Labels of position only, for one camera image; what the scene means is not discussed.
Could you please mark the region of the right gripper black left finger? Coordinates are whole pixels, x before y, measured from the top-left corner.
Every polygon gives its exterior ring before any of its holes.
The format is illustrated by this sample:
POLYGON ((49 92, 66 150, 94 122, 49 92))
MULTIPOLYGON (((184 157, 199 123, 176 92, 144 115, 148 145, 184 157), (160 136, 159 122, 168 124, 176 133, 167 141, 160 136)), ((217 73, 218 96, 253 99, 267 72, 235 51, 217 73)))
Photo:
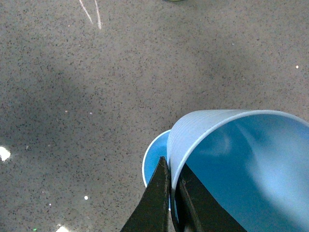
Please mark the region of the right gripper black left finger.
POLYGON ((160 157, 145 192, 122 232, 167 232, 169 228, 170 172, 160 157))

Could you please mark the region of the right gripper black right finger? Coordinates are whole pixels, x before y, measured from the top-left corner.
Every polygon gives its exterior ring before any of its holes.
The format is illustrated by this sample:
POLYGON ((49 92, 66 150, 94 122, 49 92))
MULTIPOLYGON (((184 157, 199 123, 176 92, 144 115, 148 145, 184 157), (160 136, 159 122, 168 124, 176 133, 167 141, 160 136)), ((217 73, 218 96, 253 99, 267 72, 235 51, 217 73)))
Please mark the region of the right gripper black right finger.
POLYGON ((172 221, 177 232, 246 231, 220 206, 187 164, 177 183, 175 203, 172 221))

